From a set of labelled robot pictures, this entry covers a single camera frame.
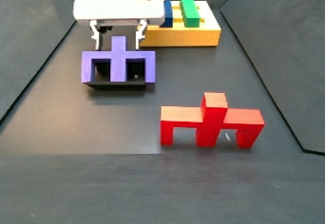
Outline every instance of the toy block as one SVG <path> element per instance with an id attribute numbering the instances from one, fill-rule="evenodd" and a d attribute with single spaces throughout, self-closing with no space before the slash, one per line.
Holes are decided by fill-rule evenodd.
<path id="1" fill-rule="evenodd" d="M 203 123 L 196 129 L 196 146 L 215 145 L 215 140 L 221 127 L 223 118 L 228 109 L 224 93 L 205 92 L 200 103 Z"/>
<path id="2" fill-rule="evenodd" d="M 163 106 L 160 123 L 160 142 L 163 145 L 171 145 L 175 127 L 196 128 L 201 123 L 200 109 L 196 107 Z"/>
<path id="3" fill-rule="evenodd" d="M 172 28 L 149 25 L 141 47 L 215 47 L 217 45 L 220 27 L 212 15 L 208 3 L 195 1 L 199 12 L 199 28 L 185 28 L 177 1 L 171 1 Z"/>
<path id="4" fill-rule="evenodd" d="M 109 85 L 138 85 L 138 81 L 129 81 L 128 72 L 134 64 L 142 65 L 144 84 L 155 82 L 155 52 L 126 51 L 125 37 L 112 37 L 112 51 L 84 51 L 81 56 L 81 83 L 90 87 L 105 87 Z M 109 72 L 106 82 L 94 81 L 94 68 L 105 65 Z"/>
<path id="5" fill-rule="evenodd" d="M 199 28 L 199 13 L 193 0 L 180 0 L 179 6 L 181 9 L 185 28 Z"/>
<path id="6" fill-rule="evenodd" d="M 236 129 L 239 148 L 249 148 L 264 126 L 258 109 L 229 109 L 225 114 L 223 128 Z"/>
<path id="7" fill-rule="evenodd" d="M 164 22 L 160 25 L 160 28 L 172 28 L 172 8 L 169 0 L 164 0 Z"/>
<path id="8" fill-rule="evenodd" d="M 249 148 L 264 122 L 258 109 L 228 108 L 224 93 L 205 92 L 200 107 L 163 106 L 160 143 L 172 145 L 175 127 L 195 128 L 199 147 L 213 147 L 220 129 L 235 129 L 237 148 Z"/>

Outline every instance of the blue block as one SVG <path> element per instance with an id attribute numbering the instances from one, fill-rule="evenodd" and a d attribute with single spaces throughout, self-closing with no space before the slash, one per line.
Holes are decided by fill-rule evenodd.
<path id="1" fill-rule="evenodd" d="M 109 63 L 112 83 L 126 82 L 126 64 L 137 59 L 144 61 L 144 82 L 155 82 L 155 52 L 128 51 L 125 37 L 112 37 L 112 51 L 84 51 L 81 57 L 81 83 L 93 83 L 94 64 Z"/>
<path id="2" fill-rule="evenodd" d="M 164 22 L 160 28 L 172 28 L 172 8 L 169 0 L 164 0 Z"/>

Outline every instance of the purple block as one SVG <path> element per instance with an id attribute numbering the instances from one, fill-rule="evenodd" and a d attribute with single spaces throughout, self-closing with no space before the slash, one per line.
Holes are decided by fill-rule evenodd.
<path id="1" fill-rule="evenodd" d="M 104 63 L 110 60 L 110 82 L 126 81 L 126 59 L 144 60 L 144 81 L 155 82 L 155 52 L 126 51 L 125 37 L 112 37 L 112 51 L 84 51 L 81 56 L 81 83 L 93 82 L 94 63 Z"/>

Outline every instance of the red arch block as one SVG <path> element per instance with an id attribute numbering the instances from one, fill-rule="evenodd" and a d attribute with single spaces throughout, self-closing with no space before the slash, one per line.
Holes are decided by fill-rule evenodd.
<path id="1" fill-rule="evenodd" d="M 161 145 L 172 145 L 175 127 L 195 128 L 196 146 L 213 147 L 220 129 L 235 129 L 239 148 L 249 148 L 264 126 L 258 109 L 228 108 L 224 93 L 205 92 L 200 107 L 163 106 Z"/>

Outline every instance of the yellow base block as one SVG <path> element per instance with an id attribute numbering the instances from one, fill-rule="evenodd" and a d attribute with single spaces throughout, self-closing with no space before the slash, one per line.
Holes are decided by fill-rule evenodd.
<path id="1" fill-rule="evenodd" d="M 200 22 L 199 28 L 185 28 L 179 1 L 171 1 L 172 27 L 148 26 L 141 47 L 215 47 L 220 28 L 205 1 L 195 1 Z"/>

